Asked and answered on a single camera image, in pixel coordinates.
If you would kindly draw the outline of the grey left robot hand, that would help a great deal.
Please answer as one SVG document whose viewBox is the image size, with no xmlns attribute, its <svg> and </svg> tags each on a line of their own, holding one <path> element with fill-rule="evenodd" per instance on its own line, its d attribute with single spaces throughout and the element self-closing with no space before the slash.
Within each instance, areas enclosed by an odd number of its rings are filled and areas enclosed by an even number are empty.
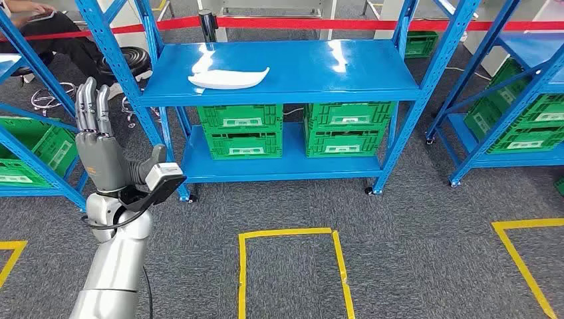
<svg viewBox="0 0 564 319">
<path fill-rule="evenodd" d="M 78 133 L 75 144 L 80 160 L 96 189 L 103 193 L 118 191 L 129 185 L 145 185 L 150 170 L 167 159 L 167 147 L 156 144 L 144 160 L 124 157 L 109 120 L 109 87 L 96 88 L 88 77 L 76 92 L 75 116 Z"/>
</svg>

